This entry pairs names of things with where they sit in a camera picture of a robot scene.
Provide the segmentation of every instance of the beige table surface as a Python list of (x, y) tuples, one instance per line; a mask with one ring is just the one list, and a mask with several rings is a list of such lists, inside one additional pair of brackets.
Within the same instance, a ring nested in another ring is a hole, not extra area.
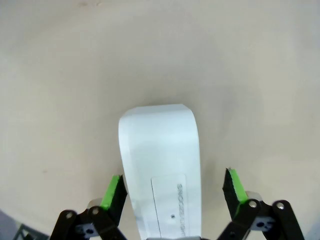
[[(1, 1), (1, 209), (50, 234), (123, 173), (126, 110), (182, 103), (199, 132), (204, 237), (230, 220), (232, 166), (320, 239), (319, 23), (311, 0)], [(120, 228), (139, 239), (129, 199)]]

